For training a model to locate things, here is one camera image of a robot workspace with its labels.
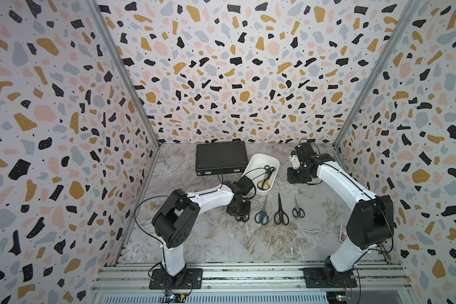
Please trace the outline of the yellow handled scissors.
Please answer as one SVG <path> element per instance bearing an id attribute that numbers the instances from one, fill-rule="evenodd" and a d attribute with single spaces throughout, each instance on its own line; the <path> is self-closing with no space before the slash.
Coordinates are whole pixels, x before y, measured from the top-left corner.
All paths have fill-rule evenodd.
<path id="1" fill-rule="evenodd" d="M 265 176 L 263 177 L 263 179 L 257 183 L 257 187 L 259 190 L 267 191 L 270 189 L 271 186 L 269 184 L 269 180 L 271 178 L 271 175 L 272 175 L 272 171 L 268 171 L 265 174 Z"/>

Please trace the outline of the white plastic storage box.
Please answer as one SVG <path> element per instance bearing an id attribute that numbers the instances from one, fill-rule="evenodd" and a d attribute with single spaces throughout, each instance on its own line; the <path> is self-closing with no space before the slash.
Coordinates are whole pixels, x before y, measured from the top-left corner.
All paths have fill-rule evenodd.
<path id="1" fill-rule="evenodd" d="M 265 165 L 276 167 L 276 171 L 272 174 L 272 176 L 269 180 L 269 184 L 271 186 L 270 189 L 267 191 L 262 191 L 262 190 L 258 189 L 257 183 L 260 180 L 262 180 L 263 177 L 265 176 L 265 170 L 264 170 Z M 265 155 L 262 153 L 256 153 L 251 157 L 251 159 L 243 173 L 243 176 L 247 176 L 253 181 L 254 185 L 256 186 L 258 195 L 265 196 L 269 193 L 269 191 L 272 189 L 272 186 L 275 183 L 279 167 L 280 167 L 280 162 L 277 158 L 271 157 L 269 155 Z"/>

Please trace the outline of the black handled steel scissors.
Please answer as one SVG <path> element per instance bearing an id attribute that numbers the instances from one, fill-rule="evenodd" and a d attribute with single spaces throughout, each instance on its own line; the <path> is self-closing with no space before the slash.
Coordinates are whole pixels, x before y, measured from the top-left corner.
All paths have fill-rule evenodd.
<path id="1" fill-rule="evenodd" d="M 249 215 L 240 215 L 240 216 L 235 216 L 235 219 L 238 222 L 248 222 L 250 219 L 250 216 Z"/>

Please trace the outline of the blue handled scissors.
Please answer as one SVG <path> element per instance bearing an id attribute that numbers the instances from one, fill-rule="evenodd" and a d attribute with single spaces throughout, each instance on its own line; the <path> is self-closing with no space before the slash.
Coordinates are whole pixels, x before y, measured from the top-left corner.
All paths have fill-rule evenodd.
<path id="1" fill-rule="evenodd" d="M 255 214 L 254 221 L 257 224 L 267 225 L 269 222 L 269 216 L 266 212 L 267 202 L 268 202 L 268 196 L 265 196 L 265 200 L 262 204 L 261 210 Z"/>

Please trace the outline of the long all-black scissors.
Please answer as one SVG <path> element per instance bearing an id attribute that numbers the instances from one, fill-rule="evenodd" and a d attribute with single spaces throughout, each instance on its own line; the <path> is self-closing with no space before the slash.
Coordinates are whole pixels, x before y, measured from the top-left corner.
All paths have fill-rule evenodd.
<path id="1" fill-rule="evenodd" d="M 289 217 L 287 213 L 282 208 L 282 200 L 281 195 L 277 195 L 278 200 L 278 209 L 277 212 L 274 214 L 274 223 L 276 225 L 288 225 L 290 223 Z"/>

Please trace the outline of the small black thin scissors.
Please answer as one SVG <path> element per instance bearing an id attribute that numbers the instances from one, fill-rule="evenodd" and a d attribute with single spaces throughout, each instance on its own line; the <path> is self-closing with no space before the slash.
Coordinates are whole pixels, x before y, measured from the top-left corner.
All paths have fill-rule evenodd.
<path id="1" fill-rule="evenodd" d="M 295 206 L 292 209 L 292 214 L 293 214 L 294 218 L 304 218 L 305 210 L 302 209 L 302 207 L 298 203 L 297 197 L 295 197 L 294 200 L 295 200 Z"/>

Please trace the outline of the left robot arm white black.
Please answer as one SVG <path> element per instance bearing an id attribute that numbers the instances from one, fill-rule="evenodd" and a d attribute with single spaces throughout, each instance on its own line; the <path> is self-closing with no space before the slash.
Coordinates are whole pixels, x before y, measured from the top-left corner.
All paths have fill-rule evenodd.
<path id="1" fill-rule="evenodd" d="M 221 182 L 205 191 L 173 191 L 151 222 L 162 243 L 162 267 L 167 277 L 176 279 L 184 275 L 183 243 L 190 236 L 199 215 L 225 206 L 228 215 L 246 222 L 250 218 L 252 199 L 248 195 L 256 192 L 253 181 L 247 176 L 236 182 Z"/>

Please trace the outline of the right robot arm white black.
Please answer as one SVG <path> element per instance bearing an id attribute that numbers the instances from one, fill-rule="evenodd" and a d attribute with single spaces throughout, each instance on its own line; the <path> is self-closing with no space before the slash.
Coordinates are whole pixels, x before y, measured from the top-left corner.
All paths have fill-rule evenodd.
<path id="1" fill-rule="evenodd" d="M 313 185 L 318 179 L 330 186 L 351 211 L 346 224 L 347 237 L 336 252 L 325 259 L 326 279 L 342 276 L 369 251 L 382 252 L 377 246 L 394 240 L 394 204 L 388 196 L 378 196 L 353 179 L 328 153 L 320 153 L 313 142 L 298 144 L 290 154 L 288 182 Z"/>

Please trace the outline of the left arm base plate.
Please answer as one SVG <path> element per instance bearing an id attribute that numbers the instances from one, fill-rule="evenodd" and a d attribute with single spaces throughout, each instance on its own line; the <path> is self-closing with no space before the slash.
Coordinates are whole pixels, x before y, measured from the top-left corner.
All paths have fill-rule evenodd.
<path id="1" fill-rule="evenodd" d="M 150 290 L 199 290 L 202 285 L 203 269 L 184 268 L 175 276 L 163 268 L 155 269 L 151 274 Z"/>

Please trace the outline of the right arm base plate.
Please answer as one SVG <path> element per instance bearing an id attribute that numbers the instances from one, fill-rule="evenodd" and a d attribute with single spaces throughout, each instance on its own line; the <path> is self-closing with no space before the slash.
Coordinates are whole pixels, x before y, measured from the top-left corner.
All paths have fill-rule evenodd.
<path id="1" fill-rule="evenodd" d="M 308 267 L 302 271 L 306 288 L 357 287 L 357 280 L 352 271 L 334 272 L 324 267 Z"/>

